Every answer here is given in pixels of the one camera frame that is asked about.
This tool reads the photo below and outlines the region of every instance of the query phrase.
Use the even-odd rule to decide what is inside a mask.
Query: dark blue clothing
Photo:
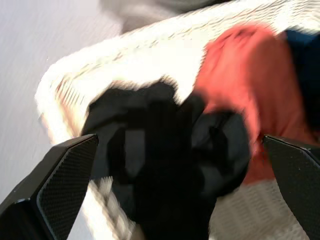
[[[300,84],[308,121],[320,129],[320,34],[287,30],[293,63]]]

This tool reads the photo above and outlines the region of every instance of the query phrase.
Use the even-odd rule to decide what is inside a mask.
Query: black fabric
[[[83,134],[99,138],[91,177],[113,176],[112,190],[149,240],[205,240],[216,199],[243,181],[250,159],[240,115],[203,114],[191,94],[157,82],[108,89],[89,107]]]

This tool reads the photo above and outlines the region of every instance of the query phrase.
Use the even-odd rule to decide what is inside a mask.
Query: red clothing
[[[242,113],[253,156],[247,184],[274,178],[263,156],[264,134],[316,144],[306,123],[289,46],[263,25],[235,26],[208,43],[194,90],[207,98],[206,112]]]

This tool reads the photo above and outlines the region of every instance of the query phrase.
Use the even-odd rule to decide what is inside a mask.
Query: laundry
[[[308,123],[320,130],[320,35],[285,31],[303,96]]]
[[[90,105],[83,134],[99,138],[92,178],[113,177],[120,206],[147,239],[207,240],[217,197],[247,173],[248,133],[240,114],[203,114],[197,94],[181,106],[174,95],[159,81],[108,89]]]
[[[181,106],[163,79],[109,88],[89,107],[82,134],[99,137],[91,177],[113,177],[121,208],[147,239],[207,240],[218,197],[275,178],[264,134],[316,144],[286,39],[235,26],[205,50]]]
[[[194,85],[208,102],[205,112],[242,114],[253,155],[244,182],[274,179],[261,145],[264,134],[316,144],[288,43],[264,25],[239,25],[205,50]]]

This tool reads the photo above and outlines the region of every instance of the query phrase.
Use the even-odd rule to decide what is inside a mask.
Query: white wicker basket
[[[318,0],[239,0],[174,17],[84,48],[53,64],[35,95],[39,114],[57,144],[81,134],[87,108],[111,85],[139,88],[161,76],[178,85],[176,100],[192,91],[203,47],[234,24],[262,22],[277,32],[320,30]],[[89,184],[82,211],[96,240],[128,239],[129,222],[110,191],[111,179]],[[219,199],[213,240],[306,240],[275,181],[242,185]]]

